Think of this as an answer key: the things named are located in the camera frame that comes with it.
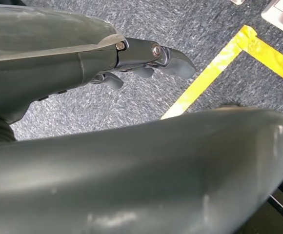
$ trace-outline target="metal bolt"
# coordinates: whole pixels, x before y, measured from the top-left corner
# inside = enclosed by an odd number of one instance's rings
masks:
[[[120,41],[117,43],[115,47],[117,48],[117,50],[124,50],[126,48],[126,44],[124,44],[124,42],[123,41]]]
[[[152,54],[156,58],[161,56],[161,46],[158,44],[154,44],[151,48],[151,51]]]

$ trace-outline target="gray carpet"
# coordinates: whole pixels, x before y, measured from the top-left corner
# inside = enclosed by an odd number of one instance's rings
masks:
[[[268,0],[25,0],[29,6],[84,13],[107,19],[127,37],[156,40],[182,50],[198,68],[191,80],[161,74],[142,79],[120,74],[119,91],[87,85],[33,103],[12,125],[17,139],[98,131],[160,119],[241,26],[283,53],[283,32],[261,18]],[[283,113],[283,79],[242,52],[188,112],[240,104]]]

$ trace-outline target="yellow floor marking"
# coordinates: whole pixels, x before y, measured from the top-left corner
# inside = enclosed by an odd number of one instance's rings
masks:
[[[241,51],[245,51],[283,78],[283,55],[257,38],[254,29],[244,25],[161,119],[182,115]]]

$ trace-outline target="robotic hand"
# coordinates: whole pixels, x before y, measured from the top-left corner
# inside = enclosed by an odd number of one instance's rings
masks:
[[[155,41],[125,38],[111,24],[81,14],[0,5],[0,119],[21,119],[30,103],[88,83],[113,89],[114,71],[151,77],[154,68],[191,78],[185,54]]]

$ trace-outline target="curved plastic panel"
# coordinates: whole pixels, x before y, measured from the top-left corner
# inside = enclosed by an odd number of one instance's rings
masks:
[[[272,111],[2,144],[0,234],[230,234],[282,180]]]
[[[101,19],[0,5],[0,60],[90,51],[122,40],[122,34]]]

